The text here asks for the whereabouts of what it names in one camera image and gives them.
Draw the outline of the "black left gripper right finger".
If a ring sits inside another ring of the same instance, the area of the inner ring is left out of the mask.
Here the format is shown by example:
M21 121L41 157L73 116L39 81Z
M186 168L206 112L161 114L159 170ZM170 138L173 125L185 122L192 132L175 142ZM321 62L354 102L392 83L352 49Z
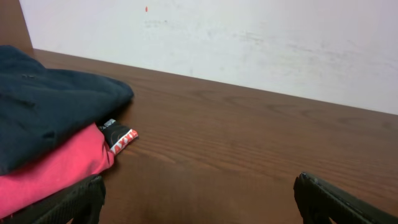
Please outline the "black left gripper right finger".
M301 172L296 177L294 199L304 224L397 223L397 217L308 172Z

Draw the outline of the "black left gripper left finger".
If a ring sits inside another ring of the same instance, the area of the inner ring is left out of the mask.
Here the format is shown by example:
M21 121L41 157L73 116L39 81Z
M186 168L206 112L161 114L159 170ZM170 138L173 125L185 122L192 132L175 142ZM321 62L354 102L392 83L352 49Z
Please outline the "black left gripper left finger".
M106 187L91 175L1 220L3 224L98 224Z

